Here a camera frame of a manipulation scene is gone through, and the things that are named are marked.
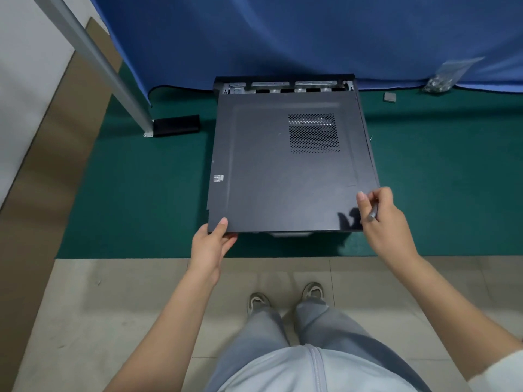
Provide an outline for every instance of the brown cardboard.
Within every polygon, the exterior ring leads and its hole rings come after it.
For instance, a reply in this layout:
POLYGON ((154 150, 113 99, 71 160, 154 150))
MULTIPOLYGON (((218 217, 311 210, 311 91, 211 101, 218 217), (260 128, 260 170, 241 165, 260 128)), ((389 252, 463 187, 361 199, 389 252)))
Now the brown cardboard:
MULTIPOLYGON (((87 32, 119 69, 94 19, 87 32)), ((110 95, 75 53, 0 210, 0 392, 13 387, 110 95)))

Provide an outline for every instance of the left hand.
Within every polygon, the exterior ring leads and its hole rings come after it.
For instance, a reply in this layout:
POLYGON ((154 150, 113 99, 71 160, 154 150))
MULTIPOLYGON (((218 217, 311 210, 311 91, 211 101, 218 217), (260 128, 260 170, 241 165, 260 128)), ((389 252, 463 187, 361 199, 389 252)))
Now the left hand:
POLYGON ((209 278, 213 285, 218 283, 220 278, 220 264, 223 256, 238 239, 238 234, 226 234, 228 223, 227 219, 223 217, 210 234, 207 233, 208 225, 204 224, 193 237, 191 260, 187 271, 209 278))

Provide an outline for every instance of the shoe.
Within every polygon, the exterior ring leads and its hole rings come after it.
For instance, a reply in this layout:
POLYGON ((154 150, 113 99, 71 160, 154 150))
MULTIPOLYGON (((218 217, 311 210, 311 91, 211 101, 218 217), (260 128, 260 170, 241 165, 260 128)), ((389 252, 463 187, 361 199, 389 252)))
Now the shoe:
POLYGON ((252 311, 260 306, 270 307, 270 301, 263 293, 252 293, 247 302, 247 313, 250 315, 252 311))
POLYGON ((310 297, 320 298, 323 300, 323 286, 317 282, 311 282, 305 286, 303 293, 301 294, 301 300, 305 301, 310 297))

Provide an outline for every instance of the white wall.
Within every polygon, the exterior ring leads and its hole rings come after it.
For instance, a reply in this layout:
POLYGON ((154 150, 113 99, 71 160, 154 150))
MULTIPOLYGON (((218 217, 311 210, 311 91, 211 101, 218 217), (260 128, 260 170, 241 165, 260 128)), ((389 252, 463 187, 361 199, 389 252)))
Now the white wall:
MULTIPOLYGON (((89 0, 64 0, 85 26, 89 0)), ((0 206, 73 54, 33 0, 0 0, 0 206)))

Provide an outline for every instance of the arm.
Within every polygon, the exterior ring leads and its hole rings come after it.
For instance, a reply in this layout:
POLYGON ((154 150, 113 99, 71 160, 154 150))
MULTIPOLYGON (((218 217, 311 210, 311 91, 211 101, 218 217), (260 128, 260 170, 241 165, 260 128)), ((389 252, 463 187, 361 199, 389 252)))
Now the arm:
POLYGON ((196 232, 186 274, 105 392, 181 390, 220 263, 237 239, 224 236, 226 229, 223 218, 212 234, 207 234, 207 224, 196 232))
POLYGON ((370 246, 414 296, 466 380, 523 349, 521 341, 485 316, 419 256, 389 188, 358 193, 357 200, 370 246), (374 201, 379 202, 378 217, 368 221, 374 201))

